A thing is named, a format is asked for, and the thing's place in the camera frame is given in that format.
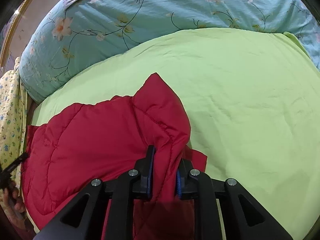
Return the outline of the person's left hand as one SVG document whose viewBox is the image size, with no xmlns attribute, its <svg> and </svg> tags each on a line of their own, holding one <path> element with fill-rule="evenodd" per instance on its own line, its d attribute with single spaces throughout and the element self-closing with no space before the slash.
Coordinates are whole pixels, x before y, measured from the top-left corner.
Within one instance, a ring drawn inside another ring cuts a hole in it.
<svg viewBox="0 0 320 240">
<path fill-rule="evenodd" d="M 25 204 L 14 181 L 11 181 L 10 184 L 2 190 L 1 200 L 4 205 L 4 212 L 12 223 L 23 220 Z"/>
</svg>

